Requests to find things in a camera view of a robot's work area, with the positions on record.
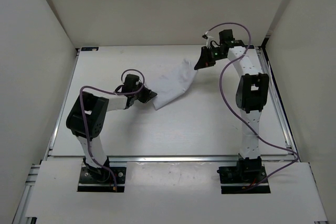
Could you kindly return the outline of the white skirt cloth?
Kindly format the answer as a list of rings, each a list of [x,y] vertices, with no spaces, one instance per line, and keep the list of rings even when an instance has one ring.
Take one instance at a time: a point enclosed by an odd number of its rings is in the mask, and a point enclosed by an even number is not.
[[[197,70],[195,61],[184,59],[180,65],[149,82],[149,88],[157,93],[153,99],[155,110],[159,110],[182,96],[193,83]]]

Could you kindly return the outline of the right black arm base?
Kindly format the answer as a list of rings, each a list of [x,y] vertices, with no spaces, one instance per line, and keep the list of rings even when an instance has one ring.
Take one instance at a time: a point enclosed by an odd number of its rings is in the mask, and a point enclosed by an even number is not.
[[[220,166],[221,193],[229,194],[269,194],[271,193],[265,167],[261,158],[239,159],[236,166]]]

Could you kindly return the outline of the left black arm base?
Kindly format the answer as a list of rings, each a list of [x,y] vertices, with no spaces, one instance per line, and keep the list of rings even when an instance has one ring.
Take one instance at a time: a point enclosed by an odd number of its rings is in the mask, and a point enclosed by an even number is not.
[[[86,193],[123,193],[127,174],[126,166],[115,166],[110,168],[116,177],[116,186],[109,171],[102,169],[102,173],[94,172],[85,164],[82,164],[77,192]]]

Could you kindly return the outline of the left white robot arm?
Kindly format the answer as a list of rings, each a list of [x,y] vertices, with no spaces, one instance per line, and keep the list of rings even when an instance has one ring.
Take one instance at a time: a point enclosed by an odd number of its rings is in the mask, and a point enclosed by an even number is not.
[[[109,97],[98,97],[81,88],[70,113],[66,119],[66,127],[79,140],[85,157],[83,162],[88,173],[98,182],[113,178],[109,159],[105,154],[100,140],[106,114],[116,110],[126,110],[135,101],[148,103],[157,93],[147,88],[140,77],[128,74],[123,82],[113,92],[107,92]]]

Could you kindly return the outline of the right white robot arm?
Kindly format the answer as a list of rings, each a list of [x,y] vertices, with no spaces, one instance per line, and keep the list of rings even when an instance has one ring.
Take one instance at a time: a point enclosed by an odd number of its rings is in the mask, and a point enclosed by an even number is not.
[[[236,40],[231,29],[219,33],[219,44],[205,34],[206,45],[194,69],[212,67],[216,61],[229,59],[240,77],[236,91],[236,105],[240,109],[242,144],[238,152],[236,167],[222,168],[224,176],[247,182],[255,179],[262,169],[259,151],[259,121],[267,103],[269,75],[261,73],[247,56],[247,46]]]

